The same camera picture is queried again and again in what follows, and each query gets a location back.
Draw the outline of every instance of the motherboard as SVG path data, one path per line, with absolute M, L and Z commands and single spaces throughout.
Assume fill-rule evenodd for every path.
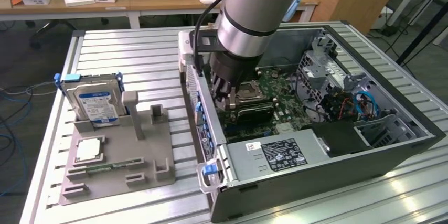
M 229 142 L 294 132 L 313 122 L 293 90 L 291 74 L 273 67 L 257 69 L 255 76 L 241 86 L 241 110 L 218 110 Z

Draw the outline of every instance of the table leg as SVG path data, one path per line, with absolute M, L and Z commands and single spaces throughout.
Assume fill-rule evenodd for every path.
M 306 10 L 302 12 L 299 22 L 310 22 L 311 16 L 314 15 L 315 12 L 315 5 L 310 5 L 306 7 Z
M 141 11 L 129 12 L 131 29 L 141 29 Z
M 433 2 L 433 0 L 426 0 L 422 5 L 421 5 L 421 8 L 419 10 L 415 12 L 413 18 L 411 18 L 411 21 L 409 24 L 411 26 L 414 26 L 415 22 L 418 21 L 418 19 L 421 18 L 421 15 L 423 14 L 423 12 L 426 11 L 426 9 L 430 7 L 430 3 Z
M 399 5 L 399 8 L 395 10 L 389 22 L 387 22 L 387 25 L 389 26 L 393 26 L 395 21 L 398 20 L 398 18 L 401 17 L 402 13 L 403 13 L 403 10 L 405 8 L 407 7 L 409 3 L 410 3 L 411 0 L 403 0 L 401 5 Z

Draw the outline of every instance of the hard drive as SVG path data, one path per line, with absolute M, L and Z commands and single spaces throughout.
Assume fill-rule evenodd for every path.
M 61 75 L 55 76 L 57 85 L 69 98 L 78 121 L 90 120 L 94 127 L 121 124 L 119 117 L 129 114 L 122 104 L 122 78 L 121 73 L 98 76 L 69 74 L 62 81 Z

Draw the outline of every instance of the wooden desk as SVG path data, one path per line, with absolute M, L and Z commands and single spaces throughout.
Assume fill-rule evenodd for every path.
M 303 11 L 302 22 L 311 19 L 319 0 L 303 0 L 298 10 Z M 51 0 L 50 5 L 11 6 L 11 0 L 0 0 L 0 21 L 71 19 L 99 17 L 129 17 L 131 28 L 141 28 L 139 17 L 146 15 L 201 14 L 206 10 L 199 0 L 118 0 L 115 3 L 66 7 L 65 0 Z

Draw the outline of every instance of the red cable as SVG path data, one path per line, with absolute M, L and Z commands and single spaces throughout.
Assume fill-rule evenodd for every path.
M 338 120 L 343 117 L 345 105 L 346 105 L 346 102 L 347 102 L 349 100 L 350 100 L 350 98 L 346 98 L 345 101 L 343 101 L 342 110 L 341 110 L 341 112 L 339 112 Z

